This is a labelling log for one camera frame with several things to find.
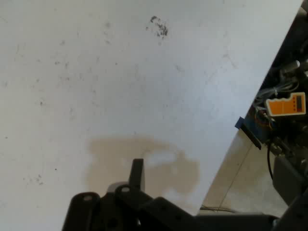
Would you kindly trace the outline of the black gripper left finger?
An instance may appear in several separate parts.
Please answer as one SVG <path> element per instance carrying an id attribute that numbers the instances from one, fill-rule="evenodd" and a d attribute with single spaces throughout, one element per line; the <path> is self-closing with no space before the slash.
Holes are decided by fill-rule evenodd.
<path id="1" fill-rule="evenodd" d="M 75 195 L 64 231 L 191 231 L 195 218 L 162 198 L 142 191 L 143 159 L 134 159 L 128 182 L 103 197 L 94 192 Z"/>

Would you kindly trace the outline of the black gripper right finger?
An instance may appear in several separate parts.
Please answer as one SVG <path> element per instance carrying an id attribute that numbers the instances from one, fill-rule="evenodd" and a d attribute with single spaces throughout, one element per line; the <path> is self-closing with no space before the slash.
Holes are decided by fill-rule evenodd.
<path id="1" fill-rule="evenodd" d="M 307 231 L 308 198 L 300 196 L 288 207 L 273 226 L 274 231 Z"/>

